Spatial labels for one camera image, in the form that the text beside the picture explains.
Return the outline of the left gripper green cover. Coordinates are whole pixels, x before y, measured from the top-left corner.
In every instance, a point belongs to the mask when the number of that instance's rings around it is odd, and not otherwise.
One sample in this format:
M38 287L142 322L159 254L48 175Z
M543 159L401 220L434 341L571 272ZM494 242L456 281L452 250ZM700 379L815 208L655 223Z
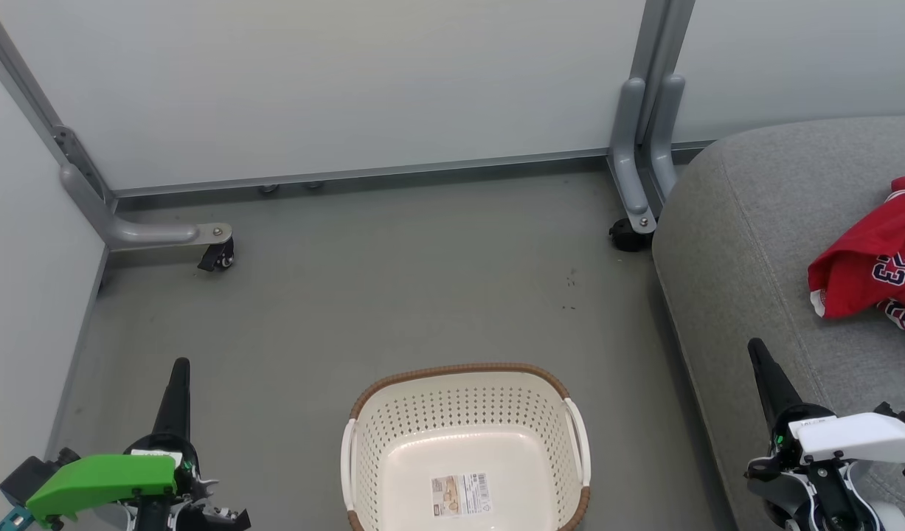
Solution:
M42 526L79 512L118 504L129 530L176 530L187 511L187 530L249 530L249 511L206 507L211 481L203 480L190 443L190 360L178 358L152 434L125 453L95 454L60 466L27 500Z

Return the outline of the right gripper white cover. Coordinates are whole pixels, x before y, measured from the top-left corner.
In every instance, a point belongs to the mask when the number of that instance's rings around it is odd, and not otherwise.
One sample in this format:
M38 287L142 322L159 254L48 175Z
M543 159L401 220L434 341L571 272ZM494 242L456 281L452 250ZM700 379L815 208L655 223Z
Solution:
M783 412L802 404L802 398L762 339L752 337L746 349L763 416L772 429ZM791 451L800 465L835 459L905 464L905 411L896 412L883 401L873 412L781 423L780 433L772 438L777 449Z

